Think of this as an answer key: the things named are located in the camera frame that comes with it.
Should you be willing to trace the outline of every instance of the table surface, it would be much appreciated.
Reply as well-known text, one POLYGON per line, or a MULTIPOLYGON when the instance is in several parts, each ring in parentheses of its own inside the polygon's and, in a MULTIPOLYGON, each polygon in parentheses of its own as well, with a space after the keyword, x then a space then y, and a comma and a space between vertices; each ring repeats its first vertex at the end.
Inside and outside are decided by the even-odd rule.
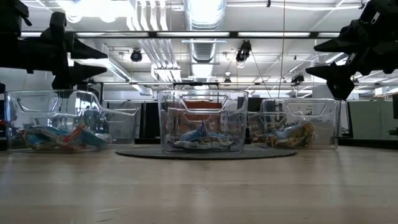
POLYGON ((398 151, 245 161, 0 152, 0 223, 398 223, 398 151))

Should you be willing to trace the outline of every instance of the transparent storage container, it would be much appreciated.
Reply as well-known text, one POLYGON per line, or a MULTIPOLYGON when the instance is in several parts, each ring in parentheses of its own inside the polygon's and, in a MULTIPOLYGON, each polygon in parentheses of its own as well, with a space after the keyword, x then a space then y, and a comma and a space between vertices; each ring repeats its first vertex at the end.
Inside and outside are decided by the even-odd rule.
POLYGON ((6 93, 8 149, 12 152, 85 152, 134 144, 136 113, 102 108, 90 92, 6 93))
POLYGON ((249 113, 252 144, 289 149, 336 149, 341 101, 276 98, 249 113))
POLYGON ((164 152, 241 152, 248 93, 228 90, 158 92, 164 152))

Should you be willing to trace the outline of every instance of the ceiling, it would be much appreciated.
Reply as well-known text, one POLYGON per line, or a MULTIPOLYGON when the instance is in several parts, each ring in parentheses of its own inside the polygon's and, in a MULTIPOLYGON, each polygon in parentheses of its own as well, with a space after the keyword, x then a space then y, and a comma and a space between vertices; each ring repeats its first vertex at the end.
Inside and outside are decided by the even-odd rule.
MULTIPOLYGON (((23 30, 39 31, 44 30, 49 25, 50 15, 54 11, 63 11, 55 1, 31 0, 22 1, 29 6, 32 27, 23 27, 23 30)), ((126 0, 115 1, 122 4, 126 0)), ((226 15, 222 30, 227 31, 328 31, 339 32, 343 26, 347 26, 351 20, 357 19, 361 9, 345 9, 335 11, 308 11, 298 9, 283 9, 281 7, 258 6, 265 1, 247 0, 227 0, 226 15)), ((271 1, 271 6, 283 6, 283 1, 271 1)), ((167 5, 167 25, 170 30, 186 30, 183 11, 183 1, 168 0, 167 5)), ((360 6, 358 0, 288 0, 286 6, 297 7, 349 7, 360 6)), ((103 10, 103 7, 96 6, 93 10, 103 10)), ((105 23, 98 17, 84 17, 80 22, 67 25, 68 30, 75 31, 129 31, 126 25, 126 18, 119 17, 112 23, 105 23)), ((84 43, 101 49, 102 45, 109 47, 110 57, 115 59, 125 70, 127 70, 136 81, 153 82, 150 76, 152 63, 142 51, 143 60, 132 62, 130 54, 133 48, 139 48, 137 39, 85 39, 84 43)), ((323 63, 335 54, 316 53, 313 46, 326 40, 300 39, 252 39, 252 52, 243 68, 238 68, 235 61, 235 53, 241 45, 242 39, 226 39, 224 44, 218 44, 216 59, 211 78, 208 80, 218 80, 222 82, 225 73, 230 72, 232 82, 254 82, 263 79, 269 82, 279 82, 284 77, 288 82, 295 73, 300 72, 305 75, 306 82, 313 79, 304 70, 315 63, 323 63)), ((182 39, 172 39, 172 47, 178 65, 181 68, 181 77, 190 77, 190 52, 187 44, 182 43, 182 39)), ((368 77, 360 77, 361 82, 391 82, 398 79, 398 74, 385 75, 382 72, 368 77)), ((102 82, 120 82, 117 76, 108 72, 95 77, 95 80, 102 82)))

